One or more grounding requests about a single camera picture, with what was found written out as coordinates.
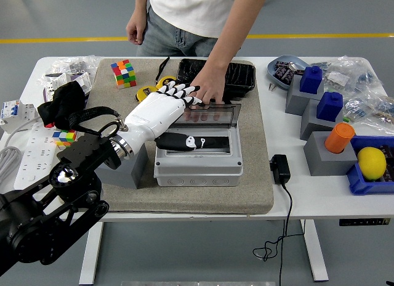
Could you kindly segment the person's right hand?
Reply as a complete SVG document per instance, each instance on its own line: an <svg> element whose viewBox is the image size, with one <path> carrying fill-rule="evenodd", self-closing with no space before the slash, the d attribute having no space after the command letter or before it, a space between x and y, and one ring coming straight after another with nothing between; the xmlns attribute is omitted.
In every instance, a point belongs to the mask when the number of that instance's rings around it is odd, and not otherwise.
<svg viewBox="0 0 394 286"><path fill-rule="evenodd" d="M147 15L132 14L126 25L127 40L134 45L141 45L143 43L143 34L147 26Z"/></svg>

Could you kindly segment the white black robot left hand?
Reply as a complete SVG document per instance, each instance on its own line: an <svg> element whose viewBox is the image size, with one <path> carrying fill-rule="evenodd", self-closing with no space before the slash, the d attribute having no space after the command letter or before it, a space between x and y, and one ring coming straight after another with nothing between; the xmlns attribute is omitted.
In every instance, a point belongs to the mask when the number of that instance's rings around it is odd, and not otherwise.
<svg viewBox="0 0 394 286"><path fill-rule="evenodd" d="M182 116L191 105L200 105L202 100L191 95L199 86L176 84L171 81L150 93L125 118L128 130L121 137L137 154L146 141L153 141Z"/></svg>

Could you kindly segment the person's left hand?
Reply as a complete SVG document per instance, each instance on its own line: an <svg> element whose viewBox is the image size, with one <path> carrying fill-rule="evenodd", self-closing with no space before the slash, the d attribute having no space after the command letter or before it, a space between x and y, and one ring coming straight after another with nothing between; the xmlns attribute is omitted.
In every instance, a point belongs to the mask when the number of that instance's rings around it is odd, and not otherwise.
<svg viewBox="0 0 394 286"><path fill-rule="evenodd" d="M204 104L209 104L212 100L216 104L222 104L226 72L226 66L206 62L191 82L192 86L199 86L199 90L190 95L200 99Z"/></svg>

